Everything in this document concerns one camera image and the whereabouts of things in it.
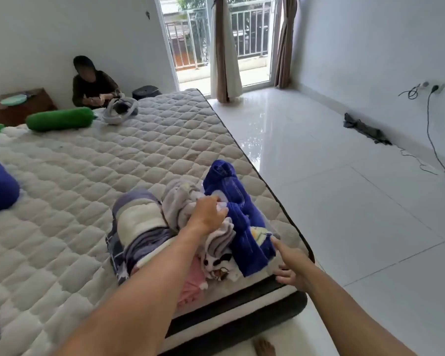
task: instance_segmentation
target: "wooden table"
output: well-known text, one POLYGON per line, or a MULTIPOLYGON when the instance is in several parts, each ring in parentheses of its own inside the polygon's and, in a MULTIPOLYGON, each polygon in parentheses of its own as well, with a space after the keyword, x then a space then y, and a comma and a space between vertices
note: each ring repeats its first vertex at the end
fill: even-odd
POLYGON ((0 95, 0 101, 7 97, 26 93, 32 95, 25 102, 17 106, 4 106, 0 103, 0 123, 5 126, 18 126, 24 123, 28 115, 43 111, 57 110, 45 89, 31 89, 0 95))

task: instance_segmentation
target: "thin wire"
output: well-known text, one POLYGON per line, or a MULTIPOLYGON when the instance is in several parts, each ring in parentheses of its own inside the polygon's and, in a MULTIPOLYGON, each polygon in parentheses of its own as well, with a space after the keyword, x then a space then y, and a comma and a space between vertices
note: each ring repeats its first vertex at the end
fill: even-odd
POLYGON ((437 150, 435 149, 435 146, 433 145, 432 139, 430 138, 430 133, 428 131, 428 129, 430 127, 430 96, 432 96, 432 94, 433 94, 433 92, 431 92, 427 98, 427 137, 428 137, 428 141, 430 141, 430 144, 432 145, 433 152, 435 154, 435 157, 437 158, 437 161, 440 163, 440 165, 442 165, 443 170, 445 171, 445 165, 443 164, 442 161, 440 161, 439 155, 437 154, 437 150))
POLYGON ((420 86, 421 86, 421 84, 418 84, 417 86, 412 87, 410 90, 401 92, 399 95, 397 95, 397 97, 399 97, 403 93, 408 92, 407 97, 409 98, 409 100, 415 100, 419 96, 418 89, 420 86))
POLYGON ((406 149, 403 149, 403 148, 400 148, 400 147, 398 147, 398 148, 401 150, 400 153, 401 153, 402 156, 411 156, 411 157, 415 158, 415 160, 417 160, 417 161, 419 162, 419 168, 420 168, 422 171, 429 172, 429 173, 434 174, 434 175, 437 175, 437 176, 439 175, 439 174, 436 174, 436 173, 434 173, 434 172, 432 172, 432 171, 430 171, 430 170, 426 170, 425 168, 422 168, 422 167, 428 167, 428 165, 423 164, 422 161, 420 161, 418 157, 416 157, 416 156, 414 156, 414 155, 410 155, 410 154, 403 154, 403 153, 402 153, 403 151, 408 152, 406 149))

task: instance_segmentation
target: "black stool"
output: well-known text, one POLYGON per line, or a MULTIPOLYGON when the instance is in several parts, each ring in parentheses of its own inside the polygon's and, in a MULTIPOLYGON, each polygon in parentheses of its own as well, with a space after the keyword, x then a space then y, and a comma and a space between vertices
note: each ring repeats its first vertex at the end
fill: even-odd
POLYGON ((135 100, 141 100, 146 97, 155 97, 161 94, 162 93, 160 92, 160 89, 158 87, 147 85, 133 90, 132 98, 134 98, 135 100))

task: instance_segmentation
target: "person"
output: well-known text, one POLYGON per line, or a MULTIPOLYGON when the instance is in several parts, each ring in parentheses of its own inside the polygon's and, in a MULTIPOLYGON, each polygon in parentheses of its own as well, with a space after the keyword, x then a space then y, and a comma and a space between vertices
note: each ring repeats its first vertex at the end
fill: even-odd
MULTIPOLYGON (((175 241, 95 309, 55 355, 157 355, 198 245, 227 215, 217 202, 216 196, 199 199, 175 241)), ((301 250, 272 242, 284 262, 277 281, 309 294, 341 356, 415 356, 301 250)), ((267 344, 261 349, 275 355, 267 344)))
POLYGON ((77 75, 72 80, 72 102, 75 106, 91 109, 107 107, 109 100, 119 94, 119 86, 104 71, 96 70, 86 56, 76 56, 72 61, 77 75))

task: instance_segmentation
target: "balcony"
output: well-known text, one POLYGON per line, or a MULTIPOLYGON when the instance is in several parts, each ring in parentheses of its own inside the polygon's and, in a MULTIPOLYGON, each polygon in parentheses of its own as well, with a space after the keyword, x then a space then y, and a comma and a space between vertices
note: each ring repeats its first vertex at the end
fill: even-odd
MULTIPOLYGON (((243 86, 270 79, 275 0, 229 5, 243 86)), ((209 94, 210 29, 206 9, 165 13, 165 29, 180 89, 197 88, 209 94)))

